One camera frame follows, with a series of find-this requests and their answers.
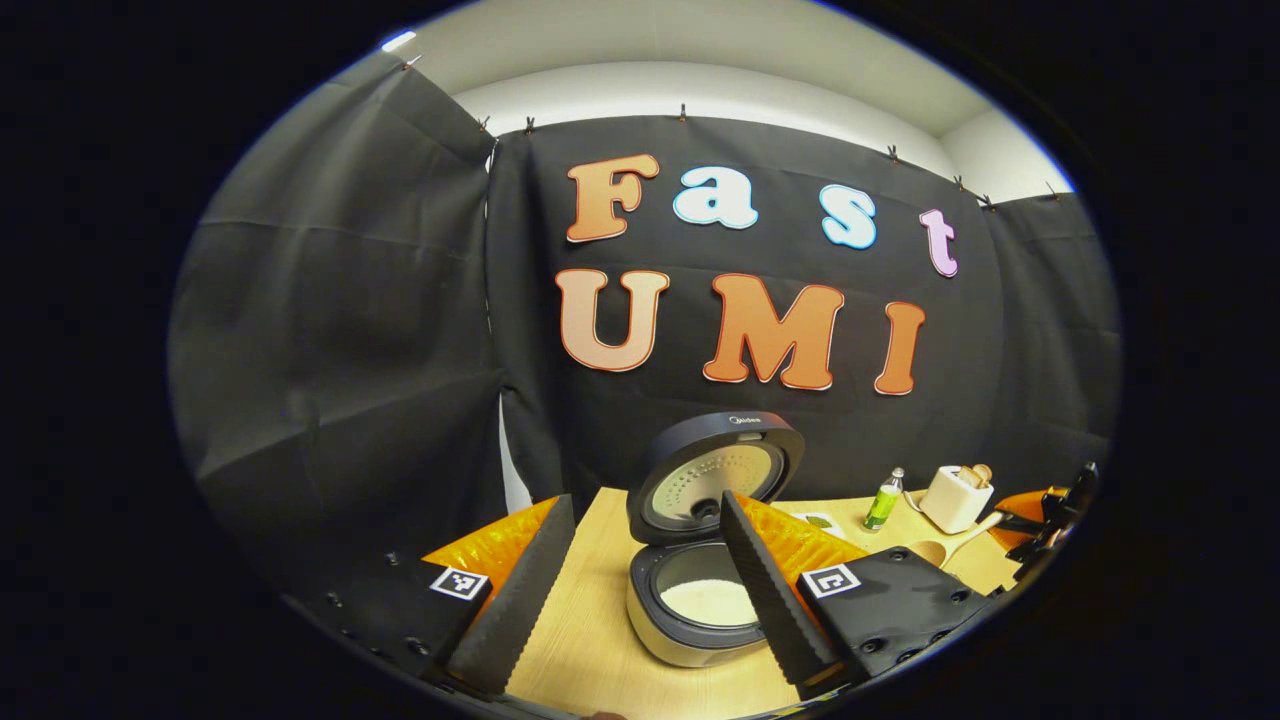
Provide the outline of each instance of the ceiling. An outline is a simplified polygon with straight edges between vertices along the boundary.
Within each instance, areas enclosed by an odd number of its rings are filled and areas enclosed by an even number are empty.
[[[901,42],[809,0],[480,0],[396,50],[451,95],[571,65],[728,65],[852,97],[941,137],[992,109]]]

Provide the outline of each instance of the rice cooker lid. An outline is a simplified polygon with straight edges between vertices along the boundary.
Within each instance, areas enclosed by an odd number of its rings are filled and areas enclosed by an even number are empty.
[[[649,445],[627,493],[631,537],[663,546],[714,538],[726,489],[771,502],[803,455],[804,438],[772,413],[713,413],[677,423]]]

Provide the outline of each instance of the white wall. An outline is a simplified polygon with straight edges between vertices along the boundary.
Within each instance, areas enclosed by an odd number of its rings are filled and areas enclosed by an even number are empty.
[[[1048,195],[1050,187],[1071,191],[1053,160],[1000,110],[983,113],[943,135],[942,149],[964,186],[991,196],[992,202]]]
[[[460,92],[492,135],[588,118],[690,115],[730,118],[826,135],[886,152],[951,178],[938,138],[893,115],[812,85],[724,65],[602,63],[532,73]]]

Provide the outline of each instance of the bottle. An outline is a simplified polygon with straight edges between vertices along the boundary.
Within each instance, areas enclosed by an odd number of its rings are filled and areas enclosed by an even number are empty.
[[[872,501],[872,509],[867,512],[867,520],[863,523],[864,528],[874,533],[884,525],[888,514],[893,511],[893,503],[902,495],[904,475],[901,468],[893,468],[893,474],[881,483],[881,489],[876,492],[876,500]]]

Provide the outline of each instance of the orange letter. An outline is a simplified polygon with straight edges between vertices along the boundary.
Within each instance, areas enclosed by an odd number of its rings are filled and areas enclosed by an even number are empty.
[[[888,315],[888,355],[884,356],[884,370],[876,378],[876,392],[906,395],[915,386],[911,360],[915,359],[916,331],[924,324],[924,310],[910,302],[890,302],[884,314]]]
[[[740,383],[750,374],[742,364],[742,343],[751,351],[755,373],[767,383],[778,372],[791,348],[791,364],[782,372],[782,384],[799,389],[831,387],[831,333],[845,296],[833,287],[812,284],[800,291],[787,315],[769,301],[764,282],[755,275],[727,274],[712,282],[724,309],[721,315],[716,359],[703,365],[709,380]],[[769,368],[762,373],[762,368]]]
[[[626,173],[613,182],[613,176]],[[640,173],[646,178],[658,174],[653,155],[631,155],[571,168],[568,177],[577,181],[577,218],[566,237],[570,242],[588,242],[617,237],[627,232],[627,222],[613,215],[613,202],[627,213],[640,206]]]
[[[604,345],[595,336],[595,301],[609,277],[599,270],[561,270],[556,284],[562,293],[561,343],[588,368],[622,373],[644,365],[653,352],[654,328],[658,324],[658,293],[671,286],[671,279],[652,270],[622,274],[622,287],[631,291],[631,320],[627,341]]]

